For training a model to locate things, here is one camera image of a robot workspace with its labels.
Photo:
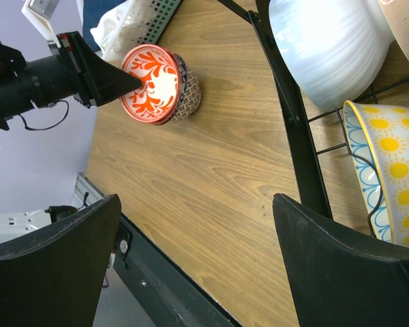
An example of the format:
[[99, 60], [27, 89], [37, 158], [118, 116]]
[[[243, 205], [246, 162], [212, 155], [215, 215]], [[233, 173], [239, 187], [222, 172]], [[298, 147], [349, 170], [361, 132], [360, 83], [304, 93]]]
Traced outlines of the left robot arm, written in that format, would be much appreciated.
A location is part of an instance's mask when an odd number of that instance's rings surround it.
[[[48, 45], [50, 56], [28, 62], [0, 41], [0, 129], [66, 97], [101, 106], [142, 85], [99, 58], [76, 31]], [[0, 326], [91, 326], [120, 216], [112, 194], [0, 241]]]

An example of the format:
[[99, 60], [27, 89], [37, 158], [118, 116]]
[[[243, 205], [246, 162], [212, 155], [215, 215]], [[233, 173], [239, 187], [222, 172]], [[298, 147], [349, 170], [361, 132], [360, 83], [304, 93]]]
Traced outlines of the blue white patterned bowl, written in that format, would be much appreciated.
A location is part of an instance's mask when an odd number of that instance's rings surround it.
[[179, 98], [175, 105], [175, 109], [170, 116], [165, 120], [165, 124], [178, 122], [186, 117], [186, 98], [187, 98], [187, 86], [188, 86], [188, 68], [185, 61], [178, 54], [173, 54], [173, 58], [179, 68], [180, 72], [180, 91]]

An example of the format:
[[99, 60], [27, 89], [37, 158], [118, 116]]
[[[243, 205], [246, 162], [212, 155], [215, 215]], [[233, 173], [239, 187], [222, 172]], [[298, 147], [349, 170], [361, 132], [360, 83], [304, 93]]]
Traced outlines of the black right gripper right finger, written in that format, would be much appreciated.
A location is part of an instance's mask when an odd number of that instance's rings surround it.
[[300, 326], [409, 326], [409, 248], [282, 193], [273, 216]]

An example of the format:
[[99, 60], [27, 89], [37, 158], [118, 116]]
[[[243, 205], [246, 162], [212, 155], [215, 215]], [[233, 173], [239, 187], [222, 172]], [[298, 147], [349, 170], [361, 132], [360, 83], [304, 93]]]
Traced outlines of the brown patterned bowl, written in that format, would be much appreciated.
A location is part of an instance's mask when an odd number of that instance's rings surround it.
[[178, 122], [191, 116], [199, 107], [201, 101], [200, 84], [195, 73], [186, 65], [187, 83], [170, 122]]

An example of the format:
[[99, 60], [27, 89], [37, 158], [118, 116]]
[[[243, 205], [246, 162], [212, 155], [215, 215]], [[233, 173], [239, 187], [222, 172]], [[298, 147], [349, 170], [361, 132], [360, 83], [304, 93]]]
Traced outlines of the orange white floral bowl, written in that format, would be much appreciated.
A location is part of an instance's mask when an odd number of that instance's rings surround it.
[[123, 58], [121, 69], [142, 86], [120, 98], [136, 121], [154, 124], [173, 113], [180, 96], [181, 73], [171, 53], [155, 44], [141, 44]]

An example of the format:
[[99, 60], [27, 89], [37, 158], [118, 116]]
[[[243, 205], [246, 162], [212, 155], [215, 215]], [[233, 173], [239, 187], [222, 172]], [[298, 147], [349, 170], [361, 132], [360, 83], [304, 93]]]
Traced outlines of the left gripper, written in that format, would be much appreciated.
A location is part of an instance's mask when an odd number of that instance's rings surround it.
[[140, 88], [140, 79], [96, 55], [79, 32], [58, 35], [51, 55], [27, 61], [16, 52], [17, 74], [27, 79], [28, 94], [38, 107], [72, 96], [90, 108], [103, 106]]

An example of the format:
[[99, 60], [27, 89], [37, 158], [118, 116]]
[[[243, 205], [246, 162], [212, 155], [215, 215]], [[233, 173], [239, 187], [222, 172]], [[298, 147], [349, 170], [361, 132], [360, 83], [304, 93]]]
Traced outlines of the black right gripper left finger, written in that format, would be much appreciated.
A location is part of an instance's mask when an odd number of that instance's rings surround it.
[[92, 326], [121, 202], [102, 198], [0, 244], [0, 326]]

